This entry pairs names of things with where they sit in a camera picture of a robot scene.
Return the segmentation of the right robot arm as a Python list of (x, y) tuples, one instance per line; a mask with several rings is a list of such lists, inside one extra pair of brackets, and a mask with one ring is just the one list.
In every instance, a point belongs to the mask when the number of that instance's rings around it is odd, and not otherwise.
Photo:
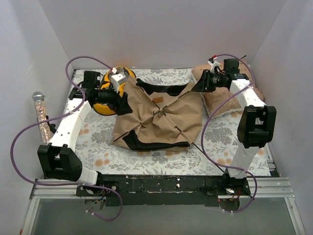
[(240, 73), (242, 60), (230, 56), (224, 60), (223, 68), (214, 55), (208, 59), (210, 69), (205, 69), (194, 92), (211, 93), (216, 88), (227, 88), (243, 109), (237, 128), (238, 148), (229, 166), (226, 166), (219, 187), (226, 194), (234, 194), (246, 188), (248, 169), (259, 151), (273, 138), (276, 108), (266, 105), (253, 89), (254, 78)]

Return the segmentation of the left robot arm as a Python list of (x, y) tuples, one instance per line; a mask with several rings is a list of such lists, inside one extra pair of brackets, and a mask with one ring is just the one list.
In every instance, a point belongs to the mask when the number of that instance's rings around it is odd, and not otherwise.
[(80, 129), (95, 104), (107, 105), (116, 114), (125, 111), (125, 82), (129, 76), (135, 76), (125, 67), (108, 71), (102, 80), (98, 79), (100, 75), (95, 71), (84, 72), (84, 80), (70, 92), (69, 116), (62, 119), (50, 141), (37, 151), (45, 177), (85, 184), (94, 196), (103, 192), (104, 184), (99, 180), (100, 173), (84, 167), (75, 154)]

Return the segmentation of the beige fabric pet tent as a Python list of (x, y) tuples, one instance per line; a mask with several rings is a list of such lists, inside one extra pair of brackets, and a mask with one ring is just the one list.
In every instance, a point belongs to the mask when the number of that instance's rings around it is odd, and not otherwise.
[(130, 77), (124, 94), (126, 114), (117, 114), (113, 145), (134, 151), (183, 151), (195, 142), (202, 129), (201, 94), (195, 83), (152, 85)]

